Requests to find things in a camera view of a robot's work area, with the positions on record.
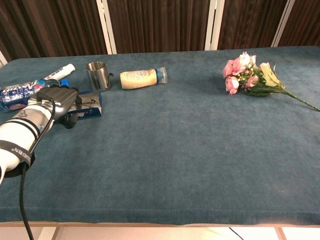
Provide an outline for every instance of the brown curtain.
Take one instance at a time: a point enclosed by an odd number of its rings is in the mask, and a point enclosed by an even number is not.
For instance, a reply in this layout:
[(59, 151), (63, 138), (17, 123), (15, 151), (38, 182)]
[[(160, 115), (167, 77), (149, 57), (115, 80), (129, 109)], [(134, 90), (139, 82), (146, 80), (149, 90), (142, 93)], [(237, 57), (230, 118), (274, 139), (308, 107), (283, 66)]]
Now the brown curtain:
[(108, 0), (118, 53), (203, 50), (210, 0)]
[(96, 0), (1, 0), (0, 50), (8, 61), (106, 54)]
[(278, 46), (320, 46), (320, 1), (295, 0)]
[(218, 49), (270, 47), (287, 0), (225, 0)]

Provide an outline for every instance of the blue bottle cap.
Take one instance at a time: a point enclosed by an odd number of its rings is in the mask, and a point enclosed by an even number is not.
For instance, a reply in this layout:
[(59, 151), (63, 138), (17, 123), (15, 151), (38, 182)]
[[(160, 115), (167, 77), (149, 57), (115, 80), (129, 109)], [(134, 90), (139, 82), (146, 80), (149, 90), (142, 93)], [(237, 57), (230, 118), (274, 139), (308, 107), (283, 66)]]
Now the blue bottle cap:
[(155, 73), (156, 73), (156, 84), (168, 83), (167, 70), (164, 66), (160, 68), (156, 68)]
[(45, 85), (45, 80), (43, 80), (43, 79), (40, 79), (40, 80), (38, 80), (38, 82), (37, 82), (38, 84), (41, 84), (41, 85)]
[(68, 79), (67, 78), (62, 78), (60, 80), (60, 86), (67, 86), (68, 88), (70, 88)]

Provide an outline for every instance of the mayonnaise bottle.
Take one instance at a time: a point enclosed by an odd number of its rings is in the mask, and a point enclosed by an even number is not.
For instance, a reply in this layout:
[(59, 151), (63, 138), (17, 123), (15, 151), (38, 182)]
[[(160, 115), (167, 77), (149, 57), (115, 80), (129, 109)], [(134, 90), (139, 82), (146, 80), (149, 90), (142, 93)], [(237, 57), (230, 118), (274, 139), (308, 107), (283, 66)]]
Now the mayonnaise bottle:
[(138, 89), (156, 84), (168, 83), (165, 67), (137, 71), (124, 71), (120, 74), (121, 86), (125, 90)]

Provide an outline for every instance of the plastic bottle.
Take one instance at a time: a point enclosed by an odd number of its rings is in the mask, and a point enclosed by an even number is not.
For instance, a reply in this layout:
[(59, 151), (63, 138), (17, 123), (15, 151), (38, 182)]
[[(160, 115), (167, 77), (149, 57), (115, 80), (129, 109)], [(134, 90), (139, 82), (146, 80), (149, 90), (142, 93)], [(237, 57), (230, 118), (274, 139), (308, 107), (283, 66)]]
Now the plastic bottle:
[(0, 88), (0, 112), (8, 112), (23, 109), (28, 105), (28, 99), (44, 87), (52, 85), (60, 86), (55, 79), (39, 79), (22, 84)]
[(137, 71), (124, 71), (120, 74), (121, 86), (125, 90), (137, 89), (156, 84), (168, 83), (165, 67)]

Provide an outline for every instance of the blue tablecloth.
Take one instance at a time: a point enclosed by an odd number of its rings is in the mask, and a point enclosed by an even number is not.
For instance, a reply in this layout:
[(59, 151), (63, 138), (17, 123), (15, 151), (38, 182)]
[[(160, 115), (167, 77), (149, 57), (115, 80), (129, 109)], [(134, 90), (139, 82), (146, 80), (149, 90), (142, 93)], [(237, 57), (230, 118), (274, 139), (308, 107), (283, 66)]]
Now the blue tablecloth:
[[(276, 62), (288, 91), (320, 106), (320, 47), (247, 49)], [(320, 224), (320, 112), (285, 96), (229, 96), (221, 71), (242, 49), (17, 59), (0, 85), (115, 74), (103, 116), (55, 125), (26, 174), (30, 221), (158, 224)], [(123, 71), (166, 67), (168, 84), (121, 89)], [(15, 112), (1, 113), (0, 123)], [(0, 222), (21, 221), (20, 177), (0, 186)]]

